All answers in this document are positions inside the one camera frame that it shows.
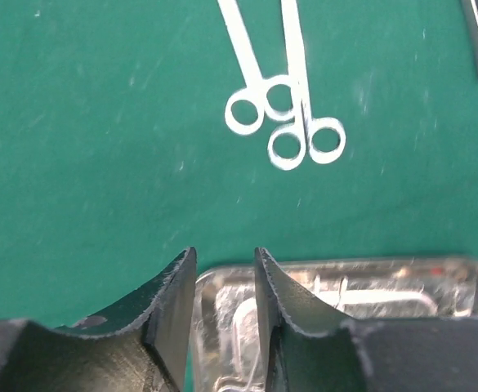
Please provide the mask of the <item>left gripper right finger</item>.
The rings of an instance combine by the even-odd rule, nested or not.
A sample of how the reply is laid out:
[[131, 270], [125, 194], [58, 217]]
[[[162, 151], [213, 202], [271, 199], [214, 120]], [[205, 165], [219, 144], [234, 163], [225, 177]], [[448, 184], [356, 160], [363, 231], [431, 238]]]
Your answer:
[[478, 317], [356, 319], [255, 251], [268, 391], [478, 391]]

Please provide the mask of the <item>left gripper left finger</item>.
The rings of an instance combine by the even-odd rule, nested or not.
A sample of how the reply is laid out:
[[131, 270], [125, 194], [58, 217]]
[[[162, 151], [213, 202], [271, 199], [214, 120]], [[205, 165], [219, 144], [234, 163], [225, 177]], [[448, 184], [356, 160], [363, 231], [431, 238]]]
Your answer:
[[0, 391], [181, 391], [197, 253], [71, 327], [0, 320]]

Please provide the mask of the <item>steel instrument tray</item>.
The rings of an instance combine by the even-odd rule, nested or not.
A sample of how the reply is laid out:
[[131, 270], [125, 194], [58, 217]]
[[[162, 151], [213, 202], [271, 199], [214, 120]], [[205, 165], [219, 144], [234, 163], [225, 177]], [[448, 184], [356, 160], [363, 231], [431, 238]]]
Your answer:
[[[284, 262], [305, 289], [357, 319], [478, 316], [478, 260], [466, 256]], [[190, 332], [195, 391], [262, 391], [254, 268], [196, 280]]]

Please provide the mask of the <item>green surgical cloth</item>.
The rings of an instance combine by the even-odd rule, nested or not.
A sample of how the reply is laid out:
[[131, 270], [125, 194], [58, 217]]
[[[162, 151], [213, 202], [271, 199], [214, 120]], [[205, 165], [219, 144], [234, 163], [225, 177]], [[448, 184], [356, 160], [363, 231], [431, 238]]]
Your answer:
[[[288, 74], [281, 1], [237, 2], [263, 77]], [[478, 260], [461, 1], [297, 6], [312, 114], [346, 147], [283, 171], [267, 144], [293, 117], [248, 136], [225, 123], [245, 83], [217, 1], [0, 1], [0, 320], [71, 327], [189, 247], [196, 280], [255, 276], [259, 247], [280, 267]]]

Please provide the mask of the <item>steel surgical scissors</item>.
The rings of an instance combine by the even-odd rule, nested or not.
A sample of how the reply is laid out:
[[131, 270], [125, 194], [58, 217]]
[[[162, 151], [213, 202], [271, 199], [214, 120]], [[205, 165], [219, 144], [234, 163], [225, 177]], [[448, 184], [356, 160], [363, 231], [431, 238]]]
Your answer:
[[[287, 74], [277, 74], [264, 78], [252, 47], [247, 28], [235, 0], [218, 0], [218, 6], [226, 25], [245, 87], [235, 91], [226, 102], [224, 118], [228, 128], [241, 136], [248, 136], [256, 132], [264, 122], [265, 116], [276, 122], [286, 122], [293, 117], [293, 109], [285, 111], [274, 109], [268, 99], [269, 91], [275, 86], [290, 87]], [[251, 104], [257, 118], [251, 123], [240, 122], [233, 114], [233, 106], [244, 101]]]

